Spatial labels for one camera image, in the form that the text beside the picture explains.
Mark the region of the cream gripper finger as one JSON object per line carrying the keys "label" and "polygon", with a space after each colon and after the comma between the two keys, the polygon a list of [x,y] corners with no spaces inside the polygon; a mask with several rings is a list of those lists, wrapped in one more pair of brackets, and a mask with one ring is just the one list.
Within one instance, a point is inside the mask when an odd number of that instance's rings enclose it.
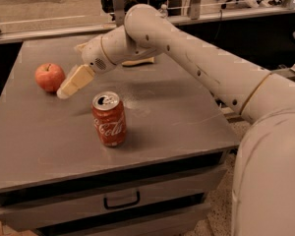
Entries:
{"label": "cream gripper finger", "polygon": [[77,52],[77,53],[82,53],[83,52],[83,49],[87,46],[87,43],[82,43],[82,44],[78,44],[74,47],[74,50]]}
{"label": "cream gripper finger", "polygon": [[61,99],[71,97],[78,90],[90,83],[94,75],[95,71],[89,65],[75,66],[57,90],[57,96]]}

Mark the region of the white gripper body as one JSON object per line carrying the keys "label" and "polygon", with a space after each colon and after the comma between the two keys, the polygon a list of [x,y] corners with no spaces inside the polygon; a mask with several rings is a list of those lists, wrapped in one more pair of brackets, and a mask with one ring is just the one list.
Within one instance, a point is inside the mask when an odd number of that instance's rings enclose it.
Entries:
{"label": "white gripper body", "polygon": [[116,68],[104,52],[101,35],[91,39],[82,48],[82,59],[98,74],[107,73]]}

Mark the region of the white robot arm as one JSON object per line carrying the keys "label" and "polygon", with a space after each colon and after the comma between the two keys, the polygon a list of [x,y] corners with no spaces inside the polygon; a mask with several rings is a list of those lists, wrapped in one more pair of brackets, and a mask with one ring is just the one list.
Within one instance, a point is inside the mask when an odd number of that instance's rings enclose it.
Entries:
{"label": "white robot arm", "polygon": [[165,53],[249,122],[234,168],[231,235],[295,236],[295,82],[175,28],[147,4],[81,52],[61,98],[124,61]]}

